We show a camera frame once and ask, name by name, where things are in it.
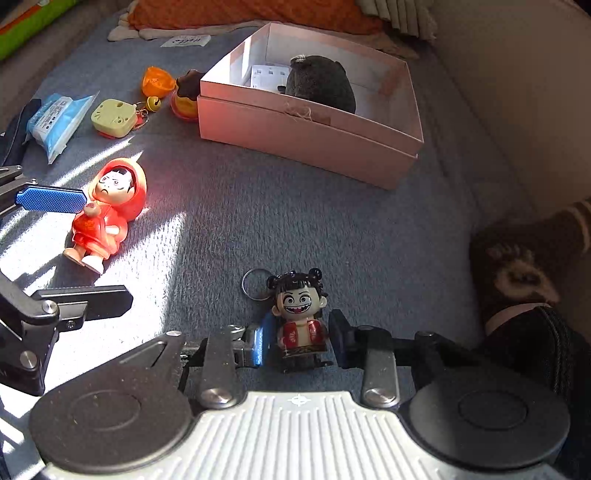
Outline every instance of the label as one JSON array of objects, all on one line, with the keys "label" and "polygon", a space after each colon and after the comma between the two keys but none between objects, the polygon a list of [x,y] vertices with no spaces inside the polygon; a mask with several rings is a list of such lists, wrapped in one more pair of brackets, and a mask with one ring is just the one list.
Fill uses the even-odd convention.
[{"label": "label", "polygon": [[212,39],[211,35],[180,35],[178,37],[173,37],[166,42],[164,42],[161,47],[190,47],[190,46],[199,46],[203,47],[207,45],[208,42]]},{"label": "label", "polygon": [[45,141],[51,129],[56,126],[56,122],[72,102],[73,100],[70,97],[59,97],[53,102],[35,124],[35,138]]}]

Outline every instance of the small figurine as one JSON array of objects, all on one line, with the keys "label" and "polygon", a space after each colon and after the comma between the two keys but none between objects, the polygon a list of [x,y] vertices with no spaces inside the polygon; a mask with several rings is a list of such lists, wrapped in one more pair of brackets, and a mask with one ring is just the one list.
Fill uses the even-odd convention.
[{"label": "small figurine", "polygon": [[275,296],[272,313],[283,320],[277,344],[287,364],[285,373],[332,365],[332,362],[321,361],[318,355],[327,351],[326,327],[317,319],[327,303],[321,279],[322,272],[318,268],[308,273],[291,271],[267,279],[267,287]]},{"label": "small figurine", "polygon": [[88,188],[89,203],[72,222],[74,247],[63,254],[101,275],[103,260],[117,253],[127,237],[127,223],[144,208],[146,191],[144,171],[136,162],[108,162]]},{"label": "small figurine", "polygon": [[173,113],[182,120],[196,122],[199,119],[197,97],[201,93],[201,79],[205,74],[197,70],[189,70],[177,78],[177,90],[170,100]]}]

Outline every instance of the blue gripper pad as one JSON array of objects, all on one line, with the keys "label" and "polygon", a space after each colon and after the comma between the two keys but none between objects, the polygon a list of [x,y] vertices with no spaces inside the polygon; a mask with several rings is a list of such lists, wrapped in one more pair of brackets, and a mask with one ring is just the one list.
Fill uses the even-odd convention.
[{"label": "blue gripper pad", "polygon": [[269,351],[271,342],[277,341],[275,328],[277,326],[277,319],[273,313],[268,312],[255,331],[255,343],[252,348],[252,362],[260,367],[265,364],[265,358]]},{"label": "blue gripper pad", "polygon": [[31,185],[17,193],[15,203],[25,210],[78,213],[86,205],[86,195],[82,190]]}]

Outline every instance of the open box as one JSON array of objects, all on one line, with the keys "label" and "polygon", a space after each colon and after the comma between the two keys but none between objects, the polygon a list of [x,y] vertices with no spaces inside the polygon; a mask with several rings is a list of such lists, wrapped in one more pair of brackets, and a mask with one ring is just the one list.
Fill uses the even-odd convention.
[{"label": "open box", "polygon": [[[253,65],[322,55],[345,68],[356,113],[251,88]],[[201,79],[201,137],[325,168],[386,189],[417,158],[423,131],[406,62],[306,28],[269,23]]]}]

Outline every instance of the foot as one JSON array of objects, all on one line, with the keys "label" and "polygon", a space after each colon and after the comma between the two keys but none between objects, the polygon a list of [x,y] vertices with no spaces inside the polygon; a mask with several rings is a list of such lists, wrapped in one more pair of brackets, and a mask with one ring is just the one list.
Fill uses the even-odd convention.
[{"label": "foot", "polygon": [[82,256],[78,253],[78,250],[76,250],[75,248],[66,248],[62,253],[64,257],[69,258],[73,262],[84,267],[84,263],[82,263]]},{"label": "foot", "polygon": [[556,282],[589,250],[591,206],[584,202],[528,225],[494,225],[470,245],[483,321],[518,304],[555,305]]},{"label": "foot", "polygon": [[99,275],[102,275],[105,272],[105,268],[103,267],[103,259],[101,257],[97,257],[96,255],[86,255],[82,259],[82,264]]}]

